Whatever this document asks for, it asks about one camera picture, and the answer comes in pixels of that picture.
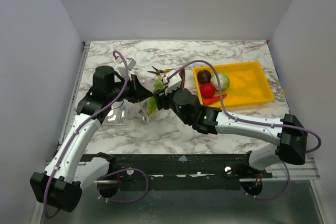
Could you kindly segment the green grape bunch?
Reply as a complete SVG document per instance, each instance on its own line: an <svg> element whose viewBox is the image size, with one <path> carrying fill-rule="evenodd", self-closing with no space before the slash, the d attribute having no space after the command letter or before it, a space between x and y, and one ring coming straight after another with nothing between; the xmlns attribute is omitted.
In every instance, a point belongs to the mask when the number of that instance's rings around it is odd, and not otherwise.
<svg viewBox="0 0 336 224"><path fill-rule="evenodd" d="M157 90L157 89L159 89L159 90L164 89L164 85L161 81L157 81L154 84L154 90ZM147 113L148 116L150 116L156 110L157 110L157 106L156 106L156 103L155 103L155 99L154 99L154 97L150 97L149 100L148 100L148 108L147 108L146 113Z"/></svg>

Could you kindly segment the clear zip top bag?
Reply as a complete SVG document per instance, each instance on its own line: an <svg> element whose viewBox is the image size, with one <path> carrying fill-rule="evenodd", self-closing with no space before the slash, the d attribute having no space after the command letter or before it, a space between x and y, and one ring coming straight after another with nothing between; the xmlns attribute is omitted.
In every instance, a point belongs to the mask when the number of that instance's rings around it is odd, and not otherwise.
<svg viewBox="0 0 336 224"><path fill-rule="evenodd" d="M143 86L152 93L162 90L164 85L159 79L150 79L144 82ZM131 105L130 118L142 120L144 123L153 121L157 117L157 105L154 97L145 99L140 103Z"/></svg>

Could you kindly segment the red tomato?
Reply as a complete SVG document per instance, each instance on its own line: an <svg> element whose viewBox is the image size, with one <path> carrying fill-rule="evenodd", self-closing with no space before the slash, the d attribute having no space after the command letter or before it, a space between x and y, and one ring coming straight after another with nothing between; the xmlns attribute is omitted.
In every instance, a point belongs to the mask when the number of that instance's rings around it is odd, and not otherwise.
<svg viewBox="0 0 336 224"><path fill-rule="evenodd" d="M215 87L210 82L200 85L199 88L202 98L205 99L212 98L216 93Z"/></svg>

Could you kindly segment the orange red chili pepper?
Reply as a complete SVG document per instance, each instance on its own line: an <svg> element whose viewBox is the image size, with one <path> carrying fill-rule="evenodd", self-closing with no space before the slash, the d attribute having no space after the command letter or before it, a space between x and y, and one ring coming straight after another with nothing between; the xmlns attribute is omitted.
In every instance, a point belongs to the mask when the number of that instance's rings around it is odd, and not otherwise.
<svg viewBox="0 0 336 224"><path fill-rule="evenodd" d="M216 103L216 102L220 102L222 99L226 98L227 94L222 94L222 95L218 95L218 96L213 96L211 98L205 98L203 99L203 104L205 106L209 106L213 103Z"/></svg>

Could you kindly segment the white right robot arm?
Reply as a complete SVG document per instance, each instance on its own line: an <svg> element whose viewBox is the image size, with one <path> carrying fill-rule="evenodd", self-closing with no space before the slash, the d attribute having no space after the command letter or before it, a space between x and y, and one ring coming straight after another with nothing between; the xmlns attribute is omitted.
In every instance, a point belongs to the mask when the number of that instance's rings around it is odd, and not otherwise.
<svg viewBox="0 0 336 224"><path fill-rule="evenodd" d="M219 108L200 104L196 95L180 88L170 93L156 91L154 98L158 109L171 109L184 124L199 133L234 134L267 142L267 146L247 153L247 161L241 165L246 177L255 177L261 170L280 162L293 165L306 162L307 134L293 115L261 119L226 114Z"/></svg>

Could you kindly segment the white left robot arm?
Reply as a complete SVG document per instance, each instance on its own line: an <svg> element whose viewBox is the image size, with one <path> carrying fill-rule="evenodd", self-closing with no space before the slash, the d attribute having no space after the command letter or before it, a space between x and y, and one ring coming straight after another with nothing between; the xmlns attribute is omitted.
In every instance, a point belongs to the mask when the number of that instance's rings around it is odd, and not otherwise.
<svg viewBox="0 0 336 224"><path fill-rule="evenodd" d="M42 173L34 172L30 185L38 202L72 212L78 205L82 191L99 177L112 179L116 175L116 157L98 153L88 166L77 169L83 153L112 104L122 100L137 103L152 96L130 69L110 66L95 69L92 86L79 101L73 125L52 161Z"/></svg>

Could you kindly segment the clear plastic screw box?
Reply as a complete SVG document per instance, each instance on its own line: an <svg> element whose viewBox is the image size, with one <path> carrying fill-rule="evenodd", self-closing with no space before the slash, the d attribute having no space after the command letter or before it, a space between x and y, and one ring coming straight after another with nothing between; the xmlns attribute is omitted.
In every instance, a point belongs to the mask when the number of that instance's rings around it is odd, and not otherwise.
<svg viewBox="0 0 336 224"><path fill-rule="evenodd" d="M123 125L128 117L128 101L116 102L105 117L103 125Z"/></svg>

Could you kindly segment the red black utility knife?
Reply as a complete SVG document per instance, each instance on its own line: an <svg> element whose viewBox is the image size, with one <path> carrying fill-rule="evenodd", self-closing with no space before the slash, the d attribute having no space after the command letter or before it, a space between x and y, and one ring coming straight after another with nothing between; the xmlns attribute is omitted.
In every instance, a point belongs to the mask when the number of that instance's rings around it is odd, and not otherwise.
<svg viewBox="0 0 336 224"><path fill-rule="evenodd" d="M185 85L185 69L182 69L180 71L180 77L182 79L182 82L181 82L181 89L184 89L184 85Z"/></svg>

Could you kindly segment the dark red onion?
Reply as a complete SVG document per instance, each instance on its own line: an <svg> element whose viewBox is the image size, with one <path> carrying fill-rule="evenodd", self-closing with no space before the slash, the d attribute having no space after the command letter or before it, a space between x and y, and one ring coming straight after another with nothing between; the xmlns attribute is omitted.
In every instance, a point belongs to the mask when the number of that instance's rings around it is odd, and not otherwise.
<svg viewBox="0 0 336 224"><path fill-rule="evenodd" d="M197 80L199 84L209 83L211 81L212 74L208 70L201 70L197 73Z"/></svg>

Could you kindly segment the pale green cabbage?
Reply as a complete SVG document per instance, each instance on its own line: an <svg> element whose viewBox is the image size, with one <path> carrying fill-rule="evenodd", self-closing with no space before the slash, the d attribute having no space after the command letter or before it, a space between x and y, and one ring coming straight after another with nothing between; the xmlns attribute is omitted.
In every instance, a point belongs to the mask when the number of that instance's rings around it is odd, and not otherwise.
<svg viewBox="0 0 336 224"><path fill-rule="evenodd" d="M217 75L220 85L218 84L217 77L215 74L213 74L211 77L211 84L215 87L216 90L219 90L220 88L221 90L227 89L230 86L230 78L222 72L219 72Z"/></svg>

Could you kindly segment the yellow plastic tray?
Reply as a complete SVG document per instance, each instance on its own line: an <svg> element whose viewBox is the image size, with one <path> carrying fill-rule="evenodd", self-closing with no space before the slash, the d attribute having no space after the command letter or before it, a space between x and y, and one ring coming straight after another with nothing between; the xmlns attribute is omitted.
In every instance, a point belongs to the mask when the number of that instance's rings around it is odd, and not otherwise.
<svg viewBox="0 0 336 224"><path fill-rule="evenodd" d="M230 86L223 91L226 109L261 105L274 100L271 87L261 64L257 61L215 65L215 70L230 78Z"/></svg>

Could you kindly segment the yellow handled pliers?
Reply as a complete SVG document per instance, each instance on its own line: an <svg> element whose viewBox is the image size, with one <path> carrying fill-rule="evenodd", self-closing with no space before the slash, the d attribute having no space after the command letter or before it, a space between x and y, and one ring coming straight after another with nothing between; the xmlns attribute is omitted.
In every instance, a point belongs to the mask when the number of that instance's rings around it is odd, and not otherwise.
<svg viewBox="0 0 336 224"><path fill-rule="evenodd" d="M167 73L172 71L172 69L158 69L154 66L152 66L153 70L149 70L148 73L155 74L159 80L162 79L162 76Z"/></svg>

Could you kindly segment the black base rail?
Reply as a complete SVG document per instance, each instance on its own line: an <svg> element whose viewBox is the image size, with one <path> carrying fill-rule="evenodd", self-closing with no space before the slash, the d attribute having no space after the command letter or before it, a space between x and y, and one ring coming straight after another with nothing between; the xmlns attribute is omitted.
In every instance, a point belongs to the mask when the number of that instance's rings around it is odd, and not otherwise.
<svg viewBox="0 0 336 224"><path fill-rule="evenodd" d="M88 164L96 157L110 162L108 172L119 175L99 176L97 187L105 194L113 190L239 190L240 179L271 178L265 170L248 166L246 154L84 154Z"/></svg>

